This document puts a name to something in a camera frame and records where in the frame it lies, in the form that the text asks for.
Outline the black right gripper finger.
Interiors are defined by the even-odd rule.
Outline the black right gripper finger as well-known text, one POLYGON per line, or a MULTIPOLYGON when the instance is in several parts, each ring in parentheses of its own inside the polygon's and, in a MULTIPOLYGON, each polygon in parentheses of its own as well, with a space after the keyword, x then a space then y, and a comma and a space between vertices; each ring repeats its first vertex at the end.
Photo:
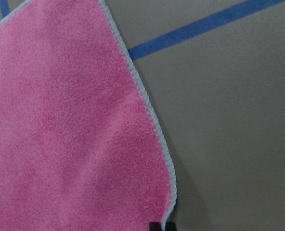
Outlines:
POLYGON ((174 222, 167 222, 165 225, 165 231, 176 231, 176 225, 174 222))

